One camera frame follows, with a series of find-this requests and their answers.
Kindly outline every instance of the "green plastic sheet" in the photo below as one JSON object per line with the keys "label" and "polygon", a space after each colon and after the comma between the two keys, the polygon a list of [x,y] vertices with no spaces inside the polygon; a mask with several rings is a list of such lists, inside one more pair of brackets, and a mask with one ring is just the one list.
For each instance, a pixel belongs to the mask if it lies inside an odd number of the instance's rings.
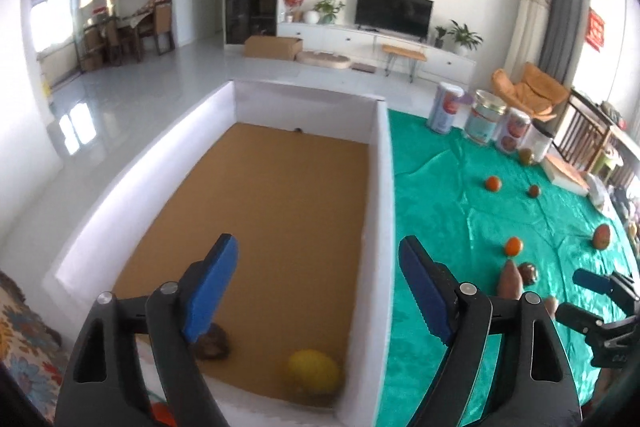
{"label": "green plastic sheet", "polygon": [[[506,257],[503,245],[517,236],[524,250],[517,264],[538,267],[538,282],[528,289],[543,298],[554,295],[602,316],[605,322],[624,314],[608,298],[572,282],[576,269],[608,275],[631,275],[636,265],[620,220],[600,214],[588,198],[551,185],[539,166],[523,167],[516,156],[494,147],[480,147],[454,129],[447,136],[425,127],[425,119],[390,111],[396,184],[396,244],[416,235],[429,255],[446,264],[460,281],[476,284],[495,295]],[[489,192],[484,180],[499,176],[502,189]],[[537,199],[527,196],[539,185]],[[593,230],[612,227],[605,251],[591,247]],[[584,337],[556,323],[581,403],[587,402],[598,377],[591,367],[591,349]],[[482,414],[495,370],[500,337],[488,339],[476,386],[461,425]],[[433,379],[445,347],[430,335],[414,298],[396,265],[393,320],[385,383],[377,427],[404,427]]]}

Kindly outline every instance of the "tv stand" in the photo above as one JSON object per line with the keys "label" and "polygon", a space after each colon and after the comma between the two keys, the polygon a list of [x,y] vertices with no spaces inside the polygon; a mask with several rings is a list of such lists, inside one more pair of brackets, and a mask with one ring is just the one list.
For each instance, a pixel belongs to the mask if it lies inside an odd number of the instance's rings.
{"label": "tv stand", "polygon": [[[416,37],[365,30],[357,25],[279,23],[278,36],[302,39],[305,51],[346,55],[354,62],[369,64],[381,70],[385,70],[388,59],[388,55],[382,51],[384,45],[418,52],[425,56],[426,61],[420,62],[415,77],[432,82],[455,82],[469,86],[476,68],[473,60],[427,46]],[[392,71],[410,74],[410,66],[408,60],[396,60]]]}

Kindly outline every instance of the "gray curtain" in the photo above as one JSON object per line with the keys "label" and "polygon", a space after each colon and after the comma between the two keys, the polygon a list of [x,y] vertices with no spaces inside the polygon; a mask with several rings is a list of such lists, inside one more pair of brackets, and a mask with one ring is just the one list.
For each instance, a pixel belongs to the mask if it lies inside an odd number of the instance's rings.
{"label": "gray curtain", "polygon": [[552,0],[538,67],[570,87],[578,65],[591,0]]}

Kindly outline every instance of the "tv screen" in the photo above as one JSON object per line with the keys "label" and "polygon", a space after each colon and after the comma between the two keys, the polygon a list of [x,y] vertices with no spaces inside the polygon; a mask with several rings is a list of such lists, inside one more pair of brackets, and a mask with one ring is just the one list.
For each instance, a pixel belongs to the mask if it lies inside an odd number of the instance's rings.
{"label": "tv screen", "polygon": [[358,0],[356,24],[426,37],[433,2],[429,0]]}

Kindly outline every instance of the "white plant pot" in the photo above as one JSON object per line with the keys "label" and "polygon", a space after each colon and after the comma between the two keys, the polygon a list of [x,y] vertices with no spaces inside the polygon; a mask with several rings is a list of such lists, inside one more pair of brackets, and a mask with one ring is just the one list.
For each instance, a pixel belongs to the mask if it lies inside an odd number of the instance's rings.
{"label": "white plant pot", "polygon": [[315,10],[305,12],[303,20],[306,24],[318,24],[320,22],[320,14]]}
{"label": "white plant pot", "polygon": [[456,44],[456,55],[459,55],[460,57],[466,57],[468,56],[469,52],[471,51],[469,48],[467,48],[466,46],[462,46],[461,44]]}

